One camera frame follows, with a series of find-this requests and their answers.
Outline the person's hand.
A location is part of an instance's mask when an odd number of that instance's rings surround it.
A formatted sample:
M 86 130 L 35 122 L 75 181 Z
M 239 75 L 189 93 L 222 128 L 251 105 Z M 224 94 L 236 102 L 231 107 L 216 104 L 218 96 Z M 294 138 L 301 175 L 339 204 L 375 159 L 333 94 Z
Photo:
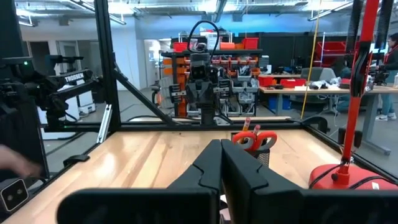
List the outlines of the person's hand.
M 11 170 L 21 178 L 39 177 L 41 167 L 11 148 L 0 144 L 0 170 Z

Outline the red handled scissors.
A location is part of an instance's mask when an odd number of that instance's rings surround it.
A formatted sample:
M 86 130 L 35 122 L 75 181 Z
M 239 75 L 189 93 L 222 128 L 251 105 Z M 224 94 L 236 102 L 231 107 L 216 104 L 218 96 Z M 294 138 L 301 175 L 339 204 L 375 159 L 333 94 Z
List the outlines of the red handled scissors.
M 233 144 L 239 146 L 245 151 L 266 151 L 269 150 L 278 139 L 278 135 L 273 131 L 263 131 L 253 133 L 250 131 L 241 131 L 232 136 Z

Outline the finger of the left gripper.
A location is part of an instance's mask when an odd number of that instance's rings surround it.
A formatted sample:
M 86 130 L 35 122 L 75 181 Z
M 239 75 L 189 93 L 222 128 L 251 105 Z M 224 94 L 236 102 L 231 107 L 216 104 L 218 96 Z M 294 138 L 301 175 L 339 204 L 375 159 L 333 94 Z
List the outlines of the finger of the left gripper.
M 214 104 L 214 90 L 212 82 L 205 82 L 205 103 L 208 105 Z
M 203 95 L 205 94 L 205 87 L 203 86 L 203 82 L 197 81 L 195 83 L 196 91 L 197 91 L 197 98 L 196 104 L 200 105 L 203 101 Z

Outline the black frame clamp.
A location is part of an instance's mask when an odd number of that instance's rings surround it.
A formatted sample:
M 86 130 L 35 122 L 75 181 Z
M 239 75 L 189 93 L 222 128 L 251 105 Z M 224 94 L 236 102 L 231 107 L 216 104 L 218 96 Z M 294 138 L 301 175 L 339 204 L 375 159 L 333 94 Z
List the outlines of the black frame clamp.
M 90 156 L 85 154 L 70 156 L 63 161 L 63 166 L 67 167 L 69 165 L 73 165 L 79 162 L 86 162 L 88 159 L 90 159 Z

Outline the person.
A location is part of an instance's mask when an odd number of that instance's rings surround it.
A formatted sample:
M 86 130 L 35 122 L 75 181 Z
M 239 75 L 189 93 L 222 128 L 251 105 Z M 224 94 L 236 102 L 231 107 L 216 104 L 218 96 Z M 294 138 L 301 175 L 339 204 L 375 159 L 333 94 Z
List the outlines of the person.
M 389 36 L 387 41 L 389 51 L 386 54 L 383 64 L 377 66 L 378 70 L 385 70 L 389 72 L 386 82 L 393 82 L 398 73 L 398 32 Z M 390 93 L 382 94 L 382 108 L 381 113 L 376 116 L 376 121 L 396 120 L 397 116 L 392 102 L 392 95 Z
M 334 71 L 336 77 L 340 77 L 341 79 L 351 78 L 351 69 L 347 65 L 347 61 L 344 57 L 337 57 L 335 61 L 331 65 L 332 70 Z M 349 107 L 349 95 L 341 95 L 339 97 L 339 102 L 337 104 L 338 111 L 348 111 Z

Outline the silver aluminium bar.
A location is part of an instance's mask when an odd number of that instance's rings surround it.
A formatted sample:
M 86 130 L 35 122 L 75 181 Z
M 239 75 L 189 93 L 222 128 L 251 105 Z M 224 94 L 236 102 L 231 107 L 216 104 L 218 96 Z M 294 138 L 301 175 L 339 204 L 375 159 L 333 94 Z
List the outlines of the silver aluminium bar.
M 112 112 L 113 112 L 112 105 L 107 104 L 104 109 L 103 118 L 101 120 L 101 126 L 99 128 L 98 135 L 96 138 L 97 144 L 102 144 L 108 135 L 108 129 L 111 121 Z

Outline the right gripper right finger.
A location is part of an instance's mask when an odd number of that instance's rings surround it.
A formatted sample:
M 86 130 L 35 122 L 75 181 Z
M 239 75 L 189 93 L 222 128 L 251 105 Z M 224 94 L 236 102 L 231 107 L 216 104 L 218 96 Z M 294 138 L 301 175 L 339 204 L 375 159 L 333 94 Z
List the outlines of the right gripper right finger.
M 232 223 L 299 224 L 301 187 L 230 140 L 221 140 L 221 145 L 222 182 Z

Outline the red desk lamp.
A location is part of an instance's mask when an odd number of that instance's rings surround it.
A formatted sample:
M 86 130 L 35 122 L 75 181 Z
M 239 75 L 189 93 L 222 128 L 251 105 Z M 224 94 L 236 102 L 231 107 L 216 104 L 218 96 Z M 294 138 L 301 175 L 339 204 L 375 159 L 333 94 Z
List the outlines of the red desk lamp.
M 398 190 L 398 183 L 370 170 L 351 165 L 354 147 L 361 145 L 362 132 L 356 130 L 361 99 L 365 93 L 370 52 L 377 10 L 390 16 L 393 0 L 354 0 L 350 19 L 351 30 L 346 51 L 354 53 L 349 83 L 349 108 L 345 128 L 339 129 L 342 150 L 339 164 L 318 166 L 310 173 L 309 189 Z

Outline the black partition panel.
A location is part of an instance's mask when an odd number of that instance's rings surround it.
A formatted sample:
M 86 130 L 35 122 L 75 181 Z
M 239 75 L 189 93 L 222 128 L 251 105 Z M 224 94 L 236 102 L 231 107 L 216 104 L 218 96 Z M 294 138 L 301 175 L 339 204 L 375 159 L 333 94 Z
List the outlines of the black partition panel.
M 19 57 L 22 49 L 21 30 L 17 24 L 14 0 L 0 0 L 0 59 Z M 27 161 L 39 166 L 40 177 L 47 178 L 49 169 L 39 128 L 36 104 L 30 96 L 17 101 L 11 114 L 0 109 L 0 145 L 5 144 Z

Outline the red storage bin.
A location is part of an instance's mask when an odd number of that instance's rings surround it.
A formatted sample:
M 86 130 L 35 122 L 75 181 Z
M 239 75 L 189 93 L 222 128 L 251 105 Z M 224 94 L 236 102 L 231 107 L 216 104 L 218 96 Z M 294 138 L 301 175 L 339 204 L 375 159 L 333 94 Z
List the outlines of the red storage bin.
M 268 87 L 271 85 L 275 85 L 274 77 L 268 76 L 258 76 L 259 86 Z
M 284 88 L 295 88 L 296 86 L 304 86 L 307 80 L 303 78 L 283 78 L 280 80 L 280 84 Z

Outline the wooden top work table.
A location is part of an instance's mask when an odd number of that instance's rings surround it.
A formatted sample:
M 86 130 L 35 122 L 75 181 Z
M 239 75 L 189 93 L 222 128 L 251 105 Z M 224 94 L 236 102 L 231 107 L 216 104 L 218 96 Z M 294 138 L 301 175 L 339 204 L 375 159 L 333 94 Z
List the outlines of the wooden top work table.
M 304 95 L 304 94 L 332 94 L 332 95 L 347 95 L 349 93 L 348 89 L 341 89 L 336 86 L 327 88 L 326 90 L 309 90 L 306 86 L 296 86 L 295 88 L 284 88 L 282 90 L 270 89 L 267 87 L 259 87 L 259 91 L 263 94 L 274 94 L 277 95 L 277 106 L 275 109 L 275 115 L 279 116 L 282 112 L 282 95 Z M 398 88 L 393 88 L 390 86 L 375 86 L 372 90 L 366 91 L 365 95 L 368 95 L 369 101 L 366 106 L 366 114 L 363 123 L 363 138 L 362 141 L 365 145 L 370 148 L 382 152 L 384 155 L 389 156 L 391 150 L 386 147 L 381 147 L 375 145 L 371 142 L 371 136 L 373 134 L 373 128 L 375 123 L 375 117 L 377 113 L 377 106 L 379 101 L 379 94 L 397 94 Z

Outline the black mesh desk organizer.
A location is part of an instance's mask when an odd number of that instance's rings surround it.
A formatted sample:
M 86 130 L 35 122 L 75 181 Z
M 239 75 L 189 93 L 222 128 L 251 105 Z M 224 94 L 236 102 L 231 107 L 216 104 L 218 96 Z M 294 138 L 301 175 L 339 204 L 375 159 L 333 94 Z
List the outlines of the black mesh desk organizer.
M 269 166 L 271 149 L 266 151 L 256 151 L 256 152 L 246 151 L 246 152 L 252 155 L 254 158 L 256 158 L 262 165 L 265 165 L 267 167 Z

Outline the grey office chair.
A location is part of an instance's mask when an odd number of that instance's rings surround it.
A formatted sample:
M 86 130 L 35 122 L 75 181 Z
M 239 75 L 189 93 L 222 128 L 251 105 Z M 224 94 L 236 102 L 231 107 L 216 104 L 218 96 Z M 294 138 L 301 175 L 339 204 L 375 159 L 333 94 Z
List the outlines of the grey office chair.
M 300 77 L 304 79 L 309 79 L 309 90 L 326 90 L 330 86 L 330 81 L 336 78 L 335 72 L 331 68 L 322 67 L 312 67 L 303 68 Z M 332 94 L 322 93 L 322 94 L 307 94 L 305 102 L 305 111 L 322 113 L 327 112 L 337 112 L 335 108 L 336 96 Z

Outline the red storage crate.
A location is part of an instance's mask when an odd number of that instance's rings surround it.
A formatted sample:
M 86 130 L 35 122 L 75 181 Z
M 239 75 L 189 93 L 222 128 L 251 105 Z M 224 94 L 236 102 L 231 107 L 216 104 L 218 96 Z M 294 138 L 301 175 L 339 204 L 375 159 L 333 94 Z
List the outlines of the red storage crate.
M 315 45 L 313 66 L 331 67 L 332 63 L 346 53 L 345 41 L 320 41 Z

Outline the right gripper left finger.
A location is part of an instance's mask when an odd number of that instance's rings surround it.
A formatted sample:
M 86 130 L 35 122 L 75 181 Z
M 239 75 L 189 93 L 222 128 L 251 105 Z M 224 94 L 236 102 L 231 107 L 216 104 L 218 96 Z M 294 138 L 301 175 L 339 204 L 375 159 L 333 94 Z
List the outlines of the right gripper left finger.
M 168 189 L 208 188 L 221 189 L 222 145 L 211 140 L 187 170 L 174 180 Z

